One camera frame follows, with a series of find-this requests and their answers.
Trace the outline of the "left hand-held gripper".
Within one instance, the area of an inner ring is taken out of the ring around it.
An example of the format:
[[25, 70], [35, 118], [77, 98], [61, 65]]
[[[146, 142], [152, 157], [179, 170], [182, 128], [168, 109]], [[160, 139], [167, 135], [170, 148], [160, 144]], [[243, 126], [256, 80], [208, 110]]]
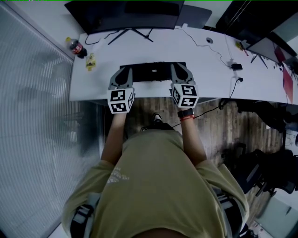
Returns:
[[110, 79], [108, 106], [112, 114], [128, 113], [134, 103], [133, 70], [131, 67], [120, 68]]

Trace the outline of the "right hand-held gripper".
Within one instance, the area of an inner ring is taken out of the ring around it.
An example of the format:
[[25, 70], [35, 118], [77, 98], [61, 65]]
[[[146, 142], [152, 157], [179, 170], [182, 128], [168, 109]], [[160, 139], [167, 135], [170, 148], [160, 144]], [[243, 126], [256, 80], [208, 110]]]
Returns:
[[171, 64], [171, 96], [178, 108], [194, 108], [198, 102], [198, 86], [195, 82], [180, 83], [180, 80], [186, 82], [193, 80], [191, 71], [181, 63]]

